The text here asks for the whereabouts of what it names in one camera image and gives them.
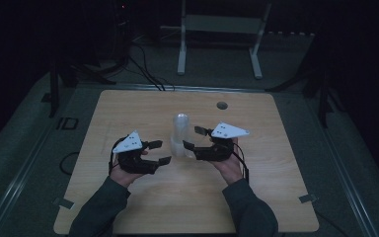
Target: black cable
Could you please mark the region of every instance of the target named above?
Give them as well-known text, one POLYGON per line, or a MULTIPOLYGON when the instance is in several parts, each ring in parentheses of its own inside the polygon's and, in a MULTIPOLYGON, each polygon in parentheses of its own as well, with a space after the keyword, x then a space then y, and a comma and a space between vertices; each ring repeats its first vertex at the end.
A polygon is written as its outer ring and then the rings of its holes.
POLYGON ((101 70, 95 70, 96 73, 99 73, 101 75, 107 75, 107 74, 110 74, 110 73, 119 73, 122 71, 122 68, 124 66, 126 66, 128 64, 128 57, 125 57, 124 59, 122 60, 119 60, 117 59, 115 61, 115 65, 111 66, 111 67, 107 67, 107 68, 104 68, 104 69, 101 69, 101 70))
POLYGON ((127 65, 128 65, 128 57, 124 60, 123 64, 119 64, 120 69, 118 69, 115 73, 113 73, 111 75, 108 75, 107 78, 112 78, 112 77, 118 75, 120 72, 122 72, 123 70, 125 70, 125 68, 126 68, 127 65))
POLYGON ((111 174, 112 169, 113 169, 115 166, 119 165, 119 162, 116 163, 116 165, 113 165, 113 163, 114 163, 114 160, 113 160, 113 158, 114 158, 113 150, 116 148, 116 146, 117 146, 120 142, 121 142, 121 139, 119 139, 118 141, 116 141, 116 142, 114 143, 114 145, 113 145, 112 152, 111 152, 111 155, 110 155, 110 162, 109 162, 109 175, 111 174))
POLYGON ((137 68, 141 71, 141 73, 143 73, 143 76, 148 80, 150 81, 156 88, 158 88, 159 91, 162 91, 162 89, 158 86, 158 83, 159 84, 162 84, 160 82, 157 82, 157 80, 153 80, 153 78, 149 77, 146 72, 144 71, 144 69, 131 57, 129 57, 129 59, 131 60, 131 62, 134 63, 134 65, 137 66, 137 68))
POLYGON ((67 158, 69 158, 69 157, 72 156, 72 155, 79 155, 79 152, 78 152, 78 151, 75 151, 75 152, 71 152, 71 153, 67 154, 66 156, 64 156, 64 157, 61 159, 61 161, 60 161, 60 163, 59 163, 60 171, 61 171, 63 174, 68 175, 68 176, 71 176, 72 173, 67 172, 67 171, 63 168, 63 163, 66 161, 67 158))
POLYGON ((248 169, 248 166, 245 163, 245 154, 243 153, 242 148, 238 144, 236 144, 236 143, 233 143, 233 144, 236 145, 239 148, 239 150, 241 151, 241 153, 242 153, 242 158, 241 158, 238 153, 236 153, 235 151, 232 151, 233 155, 235 155, 236 158, 238 158, 239 161, 242 163, 243 168, 244 168, 245 180, 246 180, 246 182, 249 183, 249 169, 248 169))
POLYGON ((154 76, 152 76, 152 75, 150 74, 149 70, 147 69, 146 53, 144 52, 143 47, 141 47, 141 46, 138 45, 137 43, 134 43, 133 45, 136 46, 136 47, 138 47, 138 48, 140 48, 141 52, 143 53, 143 65, 144 65, 144 69, 145 69, 147 75, 148 75, 150 78, 152 78, 152 79, 154 79, 155 81, 157 81, 158 83, 160 83, 161 86, 162 86, 162 89, 165 91, 165 87, 163 86, 163 84, 162 84, 159 80, 157 80, 154 76))
MULTIPOLYGON (((142 77, 145 77, 145 75, 141 74, 141 73, 138 73, 138 72, 135 72, 135 71, 132 71, 130 69, 127 69, 126 67, 123 68, 125 71, 127 72, 131 72, 131 73, 134 73, 134 74, 137 74, 137 75, 140 75, 142 77)), ((168 85, 170 85, 172 87, 172 90, 175 91, 175 85, 170 83, 168 80, 166 80, 165 78, 162 78, 162 77, 157 77, 161 80, 163 80, 165 83, 167 83, 168 85)))
POLYGON ((162 77, 155 77, 155 76, 153 76, 152 74, 150 74, 149 70, 147 69, 146 53, 144 52, 143 47, 141 47, 141 46, 138 45, 137 43, 133 43, 132 45, 138 47, 138 48, 141 50, 141 52, 142 52, 142 54, 143 54, 144 70, 147 72, 147 75, 148 75, 149 77, 153 78, 154 80, 156 80, 158 83, 160 83, 164 91, 165 91, 165 87, 163 86, 163 84, 162 84, 157 78, 163 80, 166 84, 172 86, 172 88, 173 88, 174 91, 175 91, 175 86, 174 86, 172 83, 170 83, 168 80, 166 80, 165 78, 162 78, 162 77))

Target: translucent bottle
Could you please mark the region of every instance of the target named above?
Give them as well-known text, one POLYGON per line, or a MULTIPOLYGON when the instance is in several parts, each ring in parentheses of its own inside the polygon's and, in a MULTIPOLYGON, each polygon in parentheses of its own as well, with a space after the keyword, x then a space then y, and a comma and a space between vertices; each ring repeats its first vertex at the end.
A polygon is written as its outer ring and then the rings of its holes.
POLYGON ((176 157, 186 156, 183 140, 188 137, 190 118, 185 114, 177 114, 173 119, 173 131, 171 134, 171 152, 176 157))

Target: white metal frame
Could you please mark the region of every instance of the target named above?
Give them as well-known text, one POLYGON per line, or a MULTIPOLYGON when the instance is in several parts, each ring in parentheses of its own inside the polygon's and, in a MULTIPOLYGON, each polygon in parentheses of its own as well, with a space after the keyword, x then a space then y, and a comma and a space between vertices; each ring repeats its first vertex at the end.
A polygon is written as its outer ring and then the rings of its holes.
POLYGON ((256 34, 257 40, 253 47, 249 48, 249 56, 251 57, 252 67, 255 78, 263 78, 263 73, 258 60, 258 49, 264 35, 266 20, 269 16, 271 4, 267 3, 264 15, 261 18, 236 18, 236 17, 217 17, 217 16, 201 16, 187 15, 186 0, 182 0, 181 14, 181 47, 180 56, 178 58, 178 74, 186 73, 187 59, 187 31, 205 31, 205 32, 225 32, 225 33, 245 33, 256 34))

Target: forearm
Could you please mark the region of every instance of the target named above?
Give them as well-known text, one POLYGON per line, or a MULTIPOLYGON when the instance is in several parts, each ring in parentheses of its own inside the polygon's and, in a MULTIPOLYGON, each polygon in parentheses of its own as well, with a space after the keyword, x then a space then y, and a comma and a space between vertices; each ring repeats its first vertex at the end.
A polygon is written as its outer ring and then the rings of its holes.
POLYGON ((107 177, 103 185, 82 206, 73 220, 69 236, 97 236, 113 224, 115 217, 127 206, 130 192, 107 177))
POLYGON ((241 179, 223 190, 239 237, 274 236, 278 223, 272 209, 241 179))

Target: wooden table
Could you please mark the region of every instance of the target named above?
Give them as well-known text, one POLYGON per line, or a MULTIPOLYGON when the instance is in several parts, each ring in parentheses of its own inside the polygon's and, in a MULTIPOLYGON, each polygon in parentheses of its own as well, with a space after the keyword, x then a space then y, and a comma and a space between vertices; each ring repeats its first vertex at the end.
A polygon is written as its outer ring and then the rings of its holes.
MULTIPOLYGON (((114 143, 137 129, 143 141, 163 140, 145 159, 171 155, 173 116, 184 113, 190 123, 214 128, 224 121, 250 131, 239 138, 250 169, 251 187, 273 209, 280 232, 312 232, 319 228, 297 162, 273 97, 254 93, 104 91, 95 109, 67 188, 54 231, 66 234, 82 205, 108 174, 114 143), (228 105, 217 108, 218 102, 228 105)), ((207 162, 173 157, 155 175, 130 186, 126 210, 114 223, 114 233, 234 233, 226 187, 219 172, 207 162)))

